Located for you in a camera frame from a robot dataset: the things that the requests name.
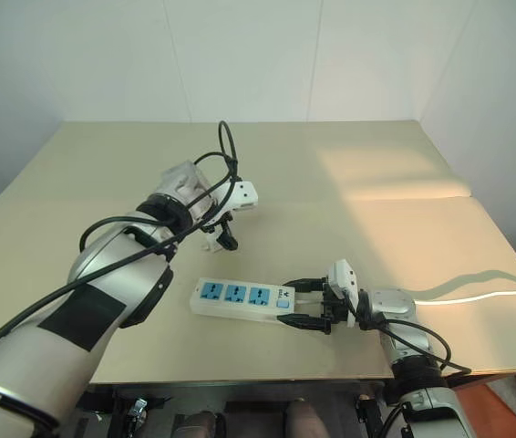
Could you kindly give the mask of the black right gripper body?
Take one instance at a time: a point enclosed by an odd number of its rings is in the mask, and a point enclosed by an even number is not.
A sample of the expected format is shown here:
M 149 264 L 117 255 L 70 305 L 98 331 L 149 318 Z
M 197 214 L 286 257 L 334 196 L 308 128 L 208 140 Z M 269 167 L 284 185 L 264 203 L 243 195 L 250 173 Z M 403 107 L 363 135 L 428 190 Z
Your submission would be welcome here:
M 321 318 L 324 320 L 324 333 L 330 335 L 332 327 L 346 323 L 349 329 L 355 326 L 355 316 L 352 303 L 347 300 L 348 293 L 328 282 L 323 283 L 323 300 Z

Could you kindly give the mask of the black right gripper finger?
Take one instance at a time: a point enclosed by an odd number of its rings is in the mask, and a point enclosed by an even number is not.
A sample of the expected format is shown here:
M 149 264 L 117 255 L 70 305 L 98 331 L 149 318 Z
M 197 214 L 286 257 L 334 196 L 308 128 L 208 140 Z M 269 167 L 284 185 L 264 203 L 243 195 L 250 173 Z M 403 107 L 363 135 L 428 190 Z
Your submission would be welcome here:
M 299 278 L 288 281 L 287 287 L 291 287 L 295 293 L 325 292 L 327 281 L 325 277 Z
M 279 315 L 276 319 L 295 329 L 320 331 L 326 335 L 331 333 L 331 321 L 328 318 L 293 313 Z

